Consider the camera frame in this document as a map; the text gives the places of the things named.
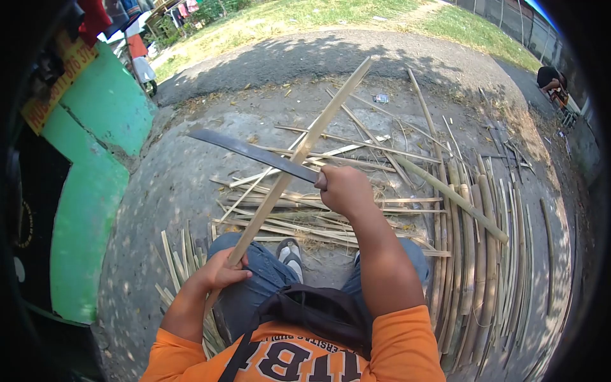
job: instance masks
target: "hand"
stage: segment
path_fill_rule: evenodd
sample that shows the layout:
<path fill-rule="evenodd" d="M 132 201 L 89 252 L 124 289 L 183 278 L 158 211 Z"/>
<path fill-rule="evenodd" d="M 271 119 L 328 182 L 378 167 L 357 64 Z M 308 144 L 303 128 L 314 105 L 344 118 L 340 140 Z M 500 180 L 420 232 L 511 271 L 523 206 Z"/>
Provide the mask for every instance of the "hand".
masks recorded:
<path fill-rule="evenodd" d="M 222 289 L 236 282 L 252 277 L 252 272 L 242 270 L 242 262 L 231 266 L 227 262 L 234 247 L 215 253 L 197 272 L 203 284 L 210 289 Z"/>
<path fill-rule="evenodd" d="M 373 201 L 371 183 L 367 176 L 353 167 L 323 166 L 320 171 L 327 178 L 327 190 L 320 191 L 323 203 L 332 211 L 354 219 L 359 212 L 377 208 Z"/>

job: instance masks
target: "hanging clothes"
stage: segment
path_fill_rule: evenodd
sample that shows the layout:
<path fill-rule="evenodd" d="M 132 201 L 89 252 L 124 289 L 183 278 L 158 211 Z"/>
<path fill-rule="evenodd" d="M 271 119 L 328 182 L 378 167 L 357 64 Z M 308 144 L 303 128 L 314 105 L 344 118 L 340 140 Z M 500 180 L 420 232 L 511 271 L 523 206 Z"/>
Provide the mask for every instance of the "hanging clothes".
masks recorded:
<path fill-rule="evenodd" d="M 185 6 L 185 4 L 184 4 L 184 3 L 182 3 L 182 4 L 180 4 L 180 5 L 178 6 L 178 10 L 180 11 L 180 15 L 181 15 L 182 17 L 189 17 L 189 16 L 191 16 L 191 15 L 189 14 L 189 11 L 187 11 L 187 7 Z"/>
<path fill-rule="evenodd" d="M 121 0 L 102 0 L 102 4 L 104 5 L 106 14 L 112 21 L 112 24 L 104 31 L 104 35 L 109 39 L 129 22 L 130 17 L 127 15 L 127 12 L 125 12 Z"/>
<path fill-rule="evenodd" d="M 142 84 L 157 78 L 155 71 L 144 57 L 134 57 L 134 71 Z"/>
<path fill-rule="evenodd" d="M 180 15 L 180 11 L 177 8 L 174 8 L 170 11 L 170 16 L 172 17 L 172 21 L 174 22 L 174 26 L 178 28 L 182 28 L 185 25 L 183 21 L 183 17 Z"/>
<path fill-rule="evenodd" d="M 199 6 L 197 5 L 196 0 L 187 0 L 187 10 L 189 11 L 189 13 L 193 13 L 198 9 Z"/>
<path fill-rule="evenodd" d="M 79 27 L 79 35 L 89 46 L 98 41 L 98 34 L 108 28 L 112 22 L 106 14 L 102 0 L 78 0 L 77 4 L 85 11 L 85 17 Z"/>
<path fill-rule="evenodd" d="M 151 0 L 136 0 L 140 6 L 142 13 L 148 12 L 151 9 L 155 9 L 155 5 Z"/>
<path fill-rule="evenodd" d="M 130 17 L 130 21 L 142 13 L 142 10 L 140 9 L 140 6 L 136 0 L 121 0 L 121 2 L 123 3 L 125 12 L 127 12 L 127 15 Z"/>
<path fill-rule="evenodd" d="M 130 53 L 132 58 L 146 56 L 148 49 L 142 42 L 142 37 L 139 34 L 134 34 L 127 38 L 127 44 L 130 45 Z"/>

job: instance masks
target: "asphalt road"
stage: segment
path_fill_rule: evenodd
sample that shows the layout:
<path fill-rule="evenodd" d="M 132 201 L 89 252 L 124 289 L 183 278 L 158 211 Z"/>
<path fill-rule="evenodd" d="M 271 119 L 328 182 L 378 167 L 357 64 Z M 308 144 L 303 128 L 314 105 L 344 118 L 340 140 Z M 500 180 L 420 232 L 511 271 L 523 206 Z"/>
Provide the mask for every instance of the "asphalt road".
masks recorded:
<path fill-rule="evenodd" d="M 509 105 L 526 107 L 524 95 L 537 102 L 533 73 L 487 54 L 419 35 L 360 30 L 293 34 L 244 46 L 164 81 L 155 101 L 167 106 L 219 90 L 241 90 L 248 83 L 257 87 L 300 76 L 349 74 L 367 56 L 375 60 L 369 77 L 407 78 L 411 67 L 421 86 L 436 83 L 466 95 L 482 87 Z"/>

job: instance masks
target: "dry leaf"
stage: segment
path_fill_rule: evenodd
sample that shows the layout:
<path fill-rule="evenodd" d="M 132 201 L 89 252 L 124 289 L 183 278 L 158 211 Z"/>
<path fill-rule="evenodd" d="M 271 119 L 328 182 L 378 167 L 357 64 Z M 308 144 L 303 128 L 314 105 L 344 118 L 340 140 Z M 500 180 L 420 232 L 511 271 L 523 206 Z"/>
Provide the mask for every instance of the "dry leaf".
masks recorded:
<path fill-rule="evenodd" d="M 248 139 L 246 140 L 246 142 L 250 143 L 250 144 L 256 144 L 259 141 L 259 136 L 258 135 L 253 135 L 252 137 L 248 137 Z"/>

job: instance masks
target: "red clothing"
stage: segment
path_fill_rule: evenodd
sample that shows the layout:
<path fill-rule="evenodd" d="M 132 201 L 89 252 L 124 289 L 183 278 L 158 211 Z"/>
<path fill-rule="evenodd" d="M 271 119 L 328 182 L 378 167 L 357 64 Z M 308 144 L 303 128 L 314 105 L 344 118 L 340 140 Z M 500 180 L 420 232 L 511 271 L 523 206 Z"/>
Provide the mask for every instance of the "red clothing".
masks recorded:
<path fill-rule="evenodd" d="M 112 22 L 102 6 L 102 0 L 78 0 L 77 4 L 85 12 L 85 17 L 78 28 L 82 40 L 89 46 L 98 41 L 98 34 L 104 32 Z"/>
<path fill-rule="evenodd" d="M 148 49 L 142 42 L 142 37 L 139 34 L 134 34 L 127 38 L 127 43 L 130 44 L 130 53 L 132 58 L 146 56 Z"/>

